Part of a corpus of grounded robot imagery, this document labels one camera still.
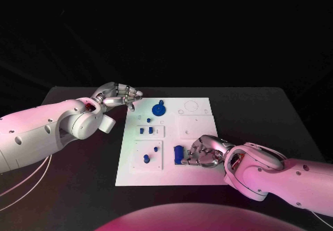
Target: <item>white board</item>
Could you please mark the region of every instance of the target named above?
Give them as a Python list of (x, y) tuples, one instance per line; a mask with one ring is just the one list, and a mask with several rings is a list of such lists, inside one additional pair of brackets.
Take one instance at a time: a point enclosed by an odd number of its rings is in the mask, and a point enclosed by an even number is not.
[[(154, 116), (151, 108), (159, 100), (164, 102), (165, 114)], [(216, 168), (174, 164), (174, 146), (184, 147), (185, 158), (194, 140), (204, 134), (217, 136), (208, 99), (142, 98), (133, 102), (133, 106), (135, 111), (126, 112), (115, 185), (226, 185), (221, 164)], [(139, 128), (148, 131), (148, 127), (152, 127), (155, 131), (156, 126), (162, 126), (162, 136), (159, 132), (158, 135), (148, 132), (139, 134)], [(161, 153), (155, 155), (151, 149), (158, 142)], [(155, 155), (149, 159), (154, 160), (151, 163), (143, 163), (143, 154)]]

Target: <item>robotic hand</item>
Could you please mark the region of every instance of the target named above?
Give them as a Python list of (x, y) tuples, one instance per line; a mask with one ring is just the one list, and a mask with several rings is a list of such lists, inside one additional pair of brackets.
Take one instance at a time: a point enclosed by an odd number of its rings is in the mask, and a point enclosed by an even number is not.
[(181, 163), (214, 167), (221, 162), (223, 180), (246, 197), (262, 201), (266, 194), (273, 193), (292, 206), (333, 217), (331, 164), (286, 159), (279, 152), (253, 143), (234, 146), (203, 135)]
[(0, 173), (32, 164), (66, 144), (87, 138), (99, 129), (109, 133), (115, 124), (103, 113), (115, 106), (141, 100), (142, 93), (113, 82), (92, 96), (38, 106), (0, 118)]

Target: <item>black background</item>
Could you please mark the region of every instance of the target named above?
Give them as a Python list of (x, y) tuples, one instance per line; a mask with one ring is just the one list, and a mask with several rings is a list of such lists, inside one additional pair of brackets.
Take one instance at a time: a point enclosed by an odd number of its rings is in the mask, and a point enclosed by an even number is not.
[(0, 20), (0, 116), (53, 86), (280, 87), (328, 163), (333, 8), (40, 6)]

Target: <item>table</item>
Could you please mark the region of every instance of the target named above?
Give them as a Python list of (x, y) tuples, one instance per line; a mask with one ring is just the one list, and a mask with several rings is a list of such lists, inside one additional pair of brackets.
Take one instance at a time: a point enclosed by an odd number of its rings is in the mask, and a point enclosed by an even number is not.
[[(217, 135), (239, 145), (253, 142), (289, 158), (324, 158), (279, 88), (138, 88), (143, 97), (208, 97)], [(89, 97), (94, 88), (53, 87), (43, 104)], [(116, 121), (105, 134), (99, 130), (58, 151), (41, 182), (25, 198), (0, 212), (1, 230), (92, 230), (120, 215), (154, 205), (195, 202), (230, 205), (260, 212), (306, 230), (327, 227), (314, 215), (267, 194), (262, 202), (246, 198), (230, 186), (115, 187), (126, 107), (106, 115)], [(1, 191), (34, 171), (38, 163), (0, 176)], [(41, 175), (1, 198), (9, 204)], [(333, 218), (322, 216), (333, 224)]]

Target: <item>robotic arm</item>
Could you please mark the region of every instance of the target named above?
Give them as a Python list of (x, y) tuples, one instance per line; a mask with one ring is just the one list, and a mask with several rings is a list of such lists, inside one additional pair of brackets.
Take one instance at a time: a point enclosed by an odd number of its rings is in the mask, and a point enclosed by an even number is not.
[(273, 193), (292, 206), (333, 217), (331, 164), (286, 159), (279, 152), (253, 143), (234, 146), (203, 135), (181, 163), (214, 167), (221, 162), (223, 180), (246, 197), (262, 201)]
[(73, 140), (83, 140), (99, 129), (109, 133), (115, 124), (103, 113), (126, 105), (142, 93), (113, 82), (103, 84), (87, 98), (66, 100), (11, 113), (0, 118), (0, 173), (32, 164), (56, 153)]

